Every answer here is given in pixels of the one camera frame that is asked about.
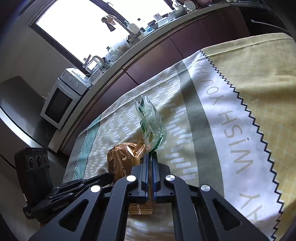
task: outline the green and clear plastic package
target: green and clear plastic package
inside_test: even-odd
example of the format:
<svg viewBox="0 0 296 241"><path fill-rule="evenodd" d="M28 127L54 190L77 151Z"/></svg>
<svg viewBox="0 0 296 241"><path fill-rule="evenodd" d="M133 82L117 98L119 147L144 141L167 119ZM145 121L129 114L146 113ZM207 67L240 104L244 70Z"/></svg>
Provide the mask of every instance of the green and clear plastic package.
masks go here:
<svg viewBox="0 0 296 241"><path fill-rule="evenodd" d="M147 152L155 151L165 142L167 130L154 105L147 96L135 98L135 106L141 118L141 130Z"/></svg>

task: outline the faucet head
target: faucet head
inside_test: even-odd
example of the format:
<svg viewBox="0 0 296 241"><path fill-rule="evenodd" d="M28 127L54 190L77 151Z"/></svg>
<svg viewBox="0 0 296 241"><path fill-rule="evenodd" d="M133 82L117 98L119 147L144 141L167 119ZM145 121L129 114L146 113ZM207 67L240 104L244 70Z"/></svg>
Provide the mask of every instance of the faucet head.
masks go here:
<svg viewBox="0 0 296 241"><path fill-rule="evenodd" d="M114 31L114 30L116 29L112 24L110 24L110 23L108 22L107 18L103 17L103 18L102 18L102 22L105 23L105 24L107 25L107 27L108 27L108 29L110 30L110 32L112 32L112 31Z"/></svg>

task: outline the kettle handle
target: kettle handle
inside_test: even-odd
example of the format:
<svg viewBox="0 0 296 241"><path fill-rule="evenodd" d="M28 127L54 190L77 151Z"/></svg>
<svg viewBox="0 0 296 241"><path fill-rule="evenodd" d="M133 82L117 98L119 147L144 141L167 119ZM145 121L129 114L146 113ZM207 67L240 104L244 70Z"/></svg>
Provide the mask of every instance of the kettle handle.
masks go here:
<svg viewBox="0 0 296 241"><path fill-rule="evenodd" d="M98 55L92 57L92 60L95 61L100 67L105 63L105 61Z"/></svg>

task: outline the bright window pane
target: bright window pane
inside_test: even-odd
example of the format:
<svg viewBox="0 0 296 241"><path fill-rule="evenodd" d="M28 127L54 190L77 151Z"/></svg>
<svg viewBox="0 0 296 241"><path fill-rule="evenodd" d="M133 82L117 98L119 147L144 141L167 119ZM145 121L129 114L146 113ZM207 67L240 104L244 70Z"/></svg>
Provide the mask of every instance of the bright window pane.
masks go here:
<svg viewBox="0 0 296 241"><path fill-rule="evenodd" d="M164 15L172 11L164 0L105 0L111 7L119 12L127 21L143 27L137 20L140 18L146 24L153 21L157 13Z"/></svg>
<svg viewBox="0 0 296 241"><path fill-rule="evenodd" d="M128 32L119 24L110 32L101 18L105 11L89 0L58 0L38 20L37 25L77 59L106 55L107 47Z"/></svg>

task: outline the microwave window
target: microwave window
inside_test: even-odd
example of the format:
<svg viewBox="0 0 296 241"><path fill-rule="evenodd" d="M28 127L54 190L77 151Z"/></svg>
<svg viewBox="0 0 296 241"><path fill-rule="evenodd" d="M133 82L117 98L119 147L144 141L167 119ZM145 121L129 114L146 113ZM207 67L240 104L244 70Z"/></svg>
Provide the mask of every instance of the microwave window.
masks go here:
<svg viewBox="0 0 296 241"><path fill-rule="evenodd" d="M60 89L56 89L53 94L45 114L56 123L59 123L71 104L72 99L64 94Z"/></svg>

